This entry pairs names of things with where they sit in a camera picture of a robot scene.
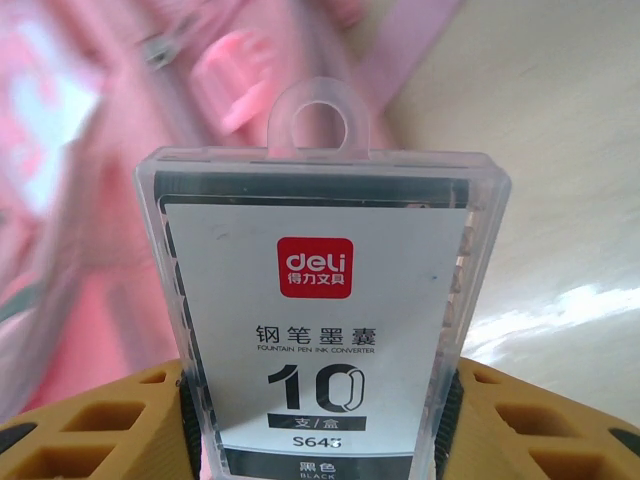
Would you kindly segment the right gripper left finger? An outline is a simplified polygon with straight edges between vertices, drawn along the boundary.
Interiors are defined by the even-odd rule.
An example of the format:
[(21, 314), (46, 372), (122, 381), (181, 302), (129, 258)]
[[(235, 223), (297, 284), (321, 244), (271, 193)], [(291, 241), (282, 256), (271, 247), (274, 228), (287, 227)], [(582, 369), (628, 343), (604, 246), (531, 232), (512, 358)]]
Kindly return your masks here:
[(0, 425), (0, 480), (200, 480), (198, 421), (178, 360)]

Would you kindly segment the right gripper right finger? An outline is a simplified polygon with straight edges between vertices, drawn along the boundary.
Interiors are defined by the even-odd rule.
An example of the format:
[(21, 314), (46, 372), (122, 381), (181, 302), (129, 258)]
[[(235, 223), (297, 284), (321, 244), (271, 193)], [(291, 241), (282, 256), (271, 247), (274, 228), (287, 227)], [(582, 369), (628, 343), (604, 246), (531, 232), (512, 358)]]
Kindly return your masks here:
[(436, 480), (640, 480), (640, 428), (462, 358)]

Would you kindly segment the pink student backpack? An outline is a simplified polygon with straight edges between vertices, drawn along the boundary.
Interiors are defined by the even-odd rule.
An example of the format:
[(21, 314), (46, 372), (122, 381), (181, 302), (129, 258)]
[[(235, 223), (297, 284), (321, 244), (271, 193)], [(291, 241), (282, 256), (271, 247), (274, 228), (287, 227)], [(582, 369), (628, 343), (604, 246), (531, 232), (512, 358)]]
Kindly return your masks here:
[(133, 186), (164, 146), (263, 146), (314, 77), (381, 114), (464, 0), (0, 0), (0, 423), (172, 359)]

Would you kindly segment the clear ink cartridge box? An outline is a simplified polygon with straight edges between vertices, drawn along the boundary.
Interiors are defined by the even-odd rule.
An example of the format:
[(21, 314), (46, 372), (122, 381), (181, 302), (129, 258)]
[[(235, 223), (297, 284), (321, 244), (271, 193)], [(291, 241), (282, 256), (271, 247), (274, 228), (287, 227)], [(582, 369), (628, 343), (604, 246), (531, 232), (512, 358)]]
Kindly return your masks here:
[(435, 480), (503, 169), (372, 149), (317, 77), (265, 147), (164, 148), (136, 186), (214, 480)]

